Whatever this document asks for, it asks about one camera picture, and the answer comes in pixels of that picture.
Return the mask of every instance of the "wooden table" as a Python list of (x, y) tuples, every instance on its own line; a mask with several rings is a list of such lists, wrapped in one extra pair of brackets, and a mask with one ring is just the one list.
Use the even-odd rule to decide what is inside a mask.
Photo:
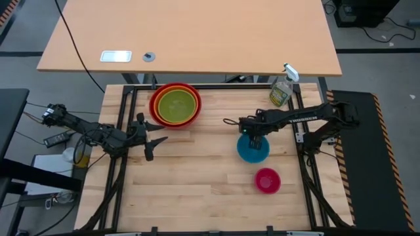
[[(69, 0), (64, 17), (93, 72), (279, 75), (289, 63), (302, 76), (341, 76), (321, 1)], [(133, 56), (101, 62), (104, 50)], [(37, 69), (84, 71), (62, 19)]]
[[(122, 85), (107, 87), (99, 122), (116, 124), (122, 89)], [(305, 106), (321, 103), (316, 84), (301, 84), (301, 89)], [(238, 127), (222, 122), (225, 117), (252, 115), (257, 108), (275, 108), (268, 100), (269, 90), (208, 89), (199, 93), (202, 110), (191, 127), (149, 133), (150, 138), (169, 137), (155, 149), (153, 161), (145, 160), (142, 146), (130, 149), (118, 231), (150, 231), (152, 226), (158, 226), (159, 231), (263, 231), (269, 225), (275, 230), (310, 229), (291, 126), (267, 136), (270, 156), (266, 161), (249, 164), (236, 151)], [(135, 111), (154, 123), (148, 112), (151, 95), (152, 91), (139, 91)], [(308, 124), (315, 130), (324, 121)], [(321, 150), (334, 154), (333, 147), (326, 144)], [(101, 149), (94, 148), (91, 162), (101, 155)], [(326, 199), (351, 224), (337, 161), (325, 154), (317, 155), (316, 160)], [(109, 162), (103, 158), (89, 169), (75, 228), (84, 225), (100, 204)], [(262, 167), (279, 172), (282, 186), (277, 194), (263, 195), (255, 189), (253, 175)], [(313, 200), (321, 225), (318, 204)]]

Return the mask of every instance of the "green bowl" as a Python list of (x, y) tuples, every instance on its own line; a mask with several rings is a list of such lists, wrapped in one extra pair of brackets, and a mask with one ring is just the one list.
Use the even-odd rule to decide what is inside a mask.
[(196, 99), (185, 90), (172, 90), (160, 99), (157, 109), (160, 116), (170, 123), (183, 123), (191, 119), (196, 110)]

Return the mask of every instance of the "bottle label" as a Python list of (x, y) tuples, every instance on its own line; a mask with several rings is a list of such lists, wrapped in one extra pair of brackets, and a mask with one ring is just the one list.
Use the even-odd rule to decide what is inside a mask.
[(273, 87), (273, 89), (271, 90), (271, 93), (270, 93), (271, 102), (274, 105), (280, 107), (280, 106), (283, 105), (285, 99), (287, 99), (287, 93), (285, 93), (284, 91), (282, 91), (278, 87)]

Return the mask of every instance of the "white spray nozzle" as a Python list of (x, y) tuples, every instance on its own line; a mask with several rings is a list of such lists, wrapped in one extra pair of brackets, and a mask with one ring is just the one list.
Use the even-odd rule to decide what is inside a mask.
[(293, 80), (294, 82), (299, 81), (299, 73), (297, 73), (297, 70), (290, 66), (288, 63), (284, 64), (284, 70), (287, 73), (287, 78)]

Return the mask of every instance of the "black cabinet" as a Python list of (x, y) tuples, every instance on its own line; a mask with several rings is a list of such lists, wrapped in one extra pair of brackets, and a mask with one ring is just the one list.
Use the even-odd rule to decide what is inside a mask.
[(338, 27), (377, 27), (400, 0), (333, 0)]

